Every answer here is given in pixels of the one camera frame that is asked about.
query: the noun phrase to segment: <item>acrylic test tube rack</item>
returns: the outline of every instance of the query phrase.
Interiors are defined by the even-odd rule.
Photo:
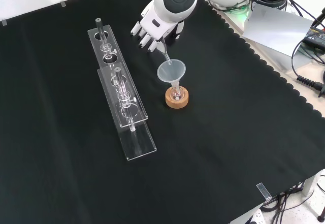
[[[128,161],[157,150],[146,124],[148,115],[142,105],[110,25],[96,19],[97,28],[88,30],[100,68],[108,105]]]

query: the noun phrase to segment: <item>round wooden stand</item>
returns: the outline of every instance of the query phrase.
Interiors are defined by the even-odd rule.
[[[188,103],[188,91],[186,88],[180,86],[183,91],[184,91],[184,97],[180,100],[173,100],[171,97],[170,97],[170,91],[172,89],[172,87],[170,87],[169,89],[166,90],[166,93],[165,93],[165,100],[166,100],[166,104],[173,108],[173,109],[181,109],[183,107],[185,107]]]

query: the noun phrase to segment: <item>plug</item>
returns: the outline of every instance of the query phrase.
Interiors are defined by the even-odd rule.
[[[302,82],[302,83],[304,83],[304,84],[306,84],[306,85],[320,91],[319,95],[318,95],[318,98],[321,97],[323,94],[325,94],[325,84],[320,83],[320,82],[314,82],[314,81],[312,81],[310,79],[307,79],[307,78],[304,78],[304,77],[302,77],[300,75],[297,77],[297,80],[299,82]]]

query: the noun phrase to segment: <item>glass tube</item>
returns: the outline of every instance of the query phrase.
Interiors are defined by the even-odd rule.
[[[104,28],[103,28],[103,23],[100,18],[96,19],[96,25],[98,28],[98,33],[101,37],[101,41],[102,41],[101,50],[104,52],[104,57],[106,59],[111,59],[113,56],[111,54],[112,45],[107,43],[107,39],[106,39]]]

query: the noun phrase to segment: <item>table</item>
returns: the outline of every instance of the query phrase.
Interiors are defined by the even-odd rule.
[[[301,6],[306,8],[312,15],[317,17],[319,15],[319,12],[323,9],[323,1],[322,0],[296,0]],[[296,13],[294,8],[288,7],[287,11]],[[235,33],[239,34],[240,36],[243,34],[244,31],[244,21],[247,17],[247,12],[241,12],[241,13],[223,13],[223,12],[217,12],[230,27],[234,30]],[[304,17],[313,20],[309,15],[304,13]],[[325,99],[323,97],[318,98],[318,93],[315,90],[310,89],[309,87],[299,83],[296,81],[296,76],[293,73],[292,70],[283,70],[279,67],[279,62],[281,62],[281,59],[284,59],[283,61],[287,62],[290,60],[289,57],[286,57],[286,55],[281,54],[275,54],[275,51],[272,51],[271,49],[268,49],[254,41],[251,41],[249,39],[246,39],[241,36],[241,38],[245,39],[245,41],[250,44],[251,48],[254,50],[256,54],[258,54],[262,59],[267,61],[267,64],[272,66],[272,68],[279,72],[281,77],[285,78],[288,83],[292,84],[293,87],[299,91],[300,95],[306,98],[306,101],[310,103],[315,110],[318,110],[322,113],[322,115],[325,115],[325,108],[324,108],[324,102]],[[297,68],[299,74],[301,74],[304,77],[307,77],[309,79],[312,79],[314,81],[320,81],[323,82],[322,76],[324,72],[324,66],[316,63],[312,59],[300,54],[297,52],[295,55],[295,60],[300,60],[300,62],[305,63],[304,66]],[[310,177],[306,180],[303,195],[304,196],[310,196],[313,192],[319,178],[320,178],[321,172],[318,172],[314,176]],[[237,224],[237,223],[243,223],[248,216],[251,216],[252,213],[255,213],[256,210],[260,207],[258,205],[251,211],[248,211],[243,216],[239,217],[238,219],[231,222],[231,224]]]
[[[70,0],[1,28],[0,222],[228,223],[264,201],[258,183],[275,195],[324,168],[319,113],[204,0],[169,49],[187,66],[189,104],[168,108],[156,76],[163,56],[129,37],[149,1]],[[87,36],[98,17],[113,29],[157,146],[133,162]]]

